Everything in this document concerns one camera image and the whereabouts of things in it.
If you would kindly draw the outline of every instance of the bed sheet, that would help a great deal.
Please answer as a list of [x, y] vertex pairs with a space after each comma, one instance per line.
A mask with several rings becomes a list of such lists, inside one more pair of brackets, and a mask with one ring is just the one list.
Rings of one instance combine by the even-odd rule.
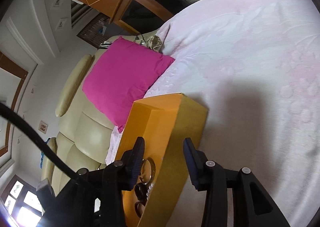
[[[201, 0], [157, 35], [176, 60], [145, 98], [184, 93], [207, 107], [200, 150], [224, 168], [249, 167], [290, 225], [307, 226], [320, 206], [320, 14], [312, 1]], [[188, 179], [167, 226], [200, 226], [204, 201]], [[229, 215], [232, 226], [232, 207]]]

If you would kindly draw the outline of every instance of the small framed picture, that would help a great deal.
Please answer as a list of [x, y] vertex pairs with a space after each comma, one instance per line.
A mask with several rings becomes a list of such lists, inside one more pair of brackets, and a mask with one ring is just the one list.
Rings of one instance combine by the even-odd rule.
[[42, 133], [46, 134], [47, 129], [48, 129], [48, 125], [45, 124], [43, 121], [40, 121], [38, 130], [40, 130]]
[[52, 3], [52, 8], [55, 8], [55, 9], [58, 9], [61, 7], [62, 3], [63, 3], [64, 0], [55, 0], [53, 3]]
[[68, 21], [68, 18], [60, 19], [57, 24], [56, 30], [63, 29], [67, 21]]

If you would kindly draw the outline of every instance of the red pillow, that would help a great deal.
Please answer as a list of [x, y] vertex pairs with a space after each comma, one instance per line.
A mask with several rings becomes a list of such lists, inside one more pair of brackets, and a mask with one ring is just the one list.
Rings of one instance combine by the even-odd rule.
[[173, 61], [172, 57], [119, 37], [93, 66], [82, 90], [121, 132], [133, 102], [144, 97]]

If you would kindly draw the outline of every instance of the wooden box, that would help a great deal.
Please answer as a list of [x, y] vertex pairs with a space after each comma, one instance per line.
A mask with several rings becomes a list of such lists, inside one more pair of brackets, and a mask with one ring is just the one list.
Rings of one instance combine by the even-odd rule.
[[145, 139], [144, 158], [156, 165], [154, 186], [139, 219], [134, 190], [124, 191], [123, 203], [128, 227], [165, 227], [188, 176], [182, 142], [190, 137], [198, 147], [207, 109], [184, 94], [155, 96], [135, 101], [116, 155], [121, 159], [137, 137]]

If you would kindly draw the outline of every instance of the black cable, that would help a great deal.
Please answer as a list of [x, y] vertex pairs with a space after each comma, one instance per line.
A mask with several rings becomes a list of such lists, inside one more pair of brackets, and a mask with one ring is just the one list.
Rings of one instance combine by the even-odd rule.
[[8, 108], [6, 105], [0, 103], [0, 116], [7, 119], [17, 128], [19, 128], [45, 155], [52, 161], [63, 173], [68, 177], [75, 180], [78, 184], [90, 188], [94, 192], [97, 190], [86, 180], [80, 177], [79, 174], [74, 172], [68, 167], [48, 146], [44, 143], [43, 139], [36, 133], [36, 131], [18, 114]]

